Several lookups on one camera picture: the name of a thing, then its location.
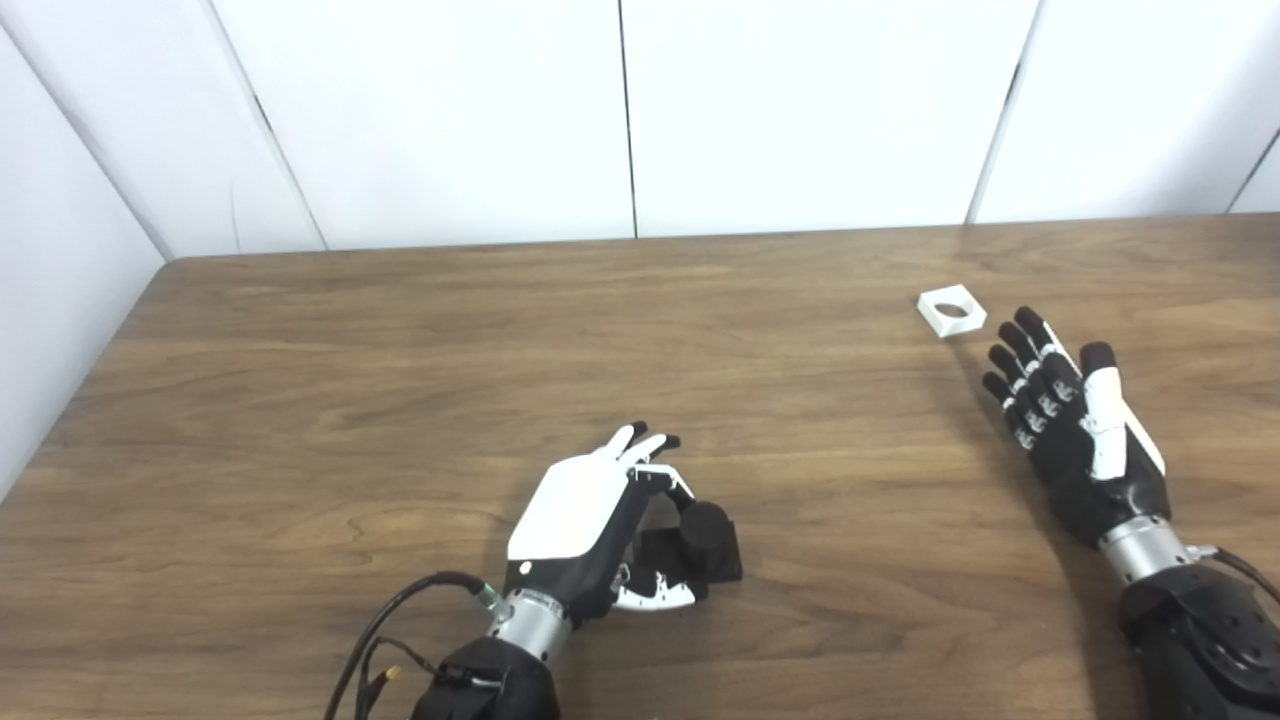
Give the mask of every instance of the wooden table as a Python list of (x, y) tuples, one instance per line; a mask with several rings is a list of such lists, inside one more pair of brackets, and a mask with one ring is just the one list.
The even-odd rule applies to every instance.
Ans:
[[(938, 341), (956, 282), (992, 319)], [(576, 634), (566, 717), (1140, 717), (984, 354), (1023, 302), (1112, 341), (1183, 538), (1280, 577), (1277, 299), (1280, 215), (180, 260), (0, 506), (0, 716), (319, 717), (387, 596), (499, 580), (547, 465), (641, 418), (746, 579)]]

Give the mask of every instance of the white robotic hand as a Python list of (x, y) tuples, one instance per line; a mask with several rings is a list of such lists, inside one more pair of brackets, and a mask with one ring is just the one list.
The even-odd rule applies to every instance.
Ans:
[(681, 511), (694, 505), (680, 473), (652, 460), (680, 447), (676, 436), (625, 425), (604, 446), (561, 460), (543, 477), (507, 543), (508, 597), (556, 603), (577, 628), (611, 607), (667, 610), (707, 597), (700, 583), (672, 582), (658, 570), (623, 562), (649, 498), (667, 495)]

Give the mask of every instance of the black cable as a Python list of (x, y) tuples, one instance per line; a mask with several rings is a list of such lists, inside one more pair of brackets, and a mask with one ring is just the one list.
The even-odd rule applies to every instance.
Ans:
[(385, 673), (379, 675), (379, 678), (372, 683), (369, 680), (369, 666), (372, 662), (374, 652), (384, 644), (389, 644), (407, 655), (415, 665), (421, 667), (433, 678), (436, 674), (435, 666), (407, 643), (396, 638), (378, 635), (374, 638), (374, 642), (369, 643), (365, 648), (365, 657), (360, 662), (360, 679), (356, 682), (356, 720), (366, 720), (369, 717), (370, 711), (374, 708), (374, 703), (378, 702), (378, 696), (381, 693), (381, 688), (389, 680)]
[(1228, 552), (1221, 547), (1217, 548), (1217, 552), (1215, 552), (1210, 557), (1217, 560), (1222, 565), (1226, 565), (1228, 568), (1235, 570), (1242, 575), (1245, 575), (1247, 578), (1257, 583), (1258, 587), (1261, 587), (1263, 591), (1267, 592), (1267, 594), (1271, 596), (1271, 600), (1275, 600), (1276, 603), (1280, 605), (1280, 589), (1276, 589), (1276, 587), (1271, 584), (1271, 580), (1268, 580), (1266, 575), (1262, 574), (1261, 570), (1245, 562), (1243, 557), (1233, 552)]
[(485, 588), (485, 582), (466, 573), (444, 571), (415, 580), (404, 587), (404, 589), (392, 596), (392, 598), (374, 614), (372, 620), (369, 621), (365, 630), (360, 633), (360, 639), (356, 641), (356, 647), (351, 651), (351, 656), (347, 659), (347, 664), (343, 666), (342, 674), (338, 675), (338, 684), (333, 688), (333, 696), (329, 698), (329, 706), (325, 707), (324, 720), (334, 720), (338, 716), (338, 706), (342, 705), (342, 696), (347, 692), (351, 676), (356, 673), (356, 667), (360, 665), (366, 646), (372, 642), (374, 635), (378, 634), (378, 629), (383, 626), (387, 618), (390, 616), (397, 607), (403, 605), (406, 600), (431, 585), (457, 585), (466, 588), (466, 591), (471, 594), (480, 594), (480, 592)]

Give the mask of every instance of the robotic finger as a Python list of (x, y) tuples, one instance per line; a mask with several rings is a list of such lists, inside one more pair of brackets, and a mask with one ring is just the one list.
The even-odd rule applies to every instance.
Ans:
[(704, 583), (672, 584), (667, 579), (667, 575), (639, 565), (623, 562), (618, 568), (618, 578), (622, 580), (622, 585), (618, 588), (618, 600), (613, 606), (620, 610), (657, 612), (659, 610), (689, 607), (695, 602), (707, 600), (707, 585)]

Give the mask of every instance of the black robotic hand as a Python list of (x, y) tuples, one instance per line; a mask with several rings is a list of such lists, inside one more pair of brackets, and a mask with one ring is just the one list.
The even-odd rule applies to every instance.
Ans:
[[(644, 423), (625, 425), (595, 451), (548, 468), (507, 543), (502, 596), (477, 594), (493, 624), (444, 659), (412, 720), (556, 720), (550, 665), (585, 621), (613, 607), (685, 607), (704, 600), (709, 583), (741, 579), (724, 511), (654, 462), (680, 439), (645, 432)], [(680, 527), (637, 536), (658, 495), (675, 502)]]
[(703, 583), (625, 562), (649, 498), (667, 495), (682, 512), (694, 493), (671, 465), (653, 460), (680, 438), (623, 425), (605, 445), (552, 465), (507, 543), (506, 592), (536, 592), (576, 628), (612, 607), (666, 610), (707, 597)]
[(983, 375), (1028, 451), (1050, 507), (1098, 547), (1125, 583), (1120, 626), (1138, 651), (1156, 720), (1280, 717), (1280, 632), (1252, 587), (1201, 564), (1215, 559), (1280, 592), (1243, 560), (1185, 546), (1170, 524), (1165, 461), (1125, 404), (1103, 342), (1071, 361), (1032, 309), (1000, 327), (988, 354), (1005, 377)]
[(1080, 368), (1030, 307), (1000, 325), (987, 373), (1018, 443), (1044, 483), (1050, 507), (1080, 542), (1094, 547), (1134, 518), (1171, 519), (1165, 461), (1125, 404), (1115, 354), (1105, 342), (1080, 350)]

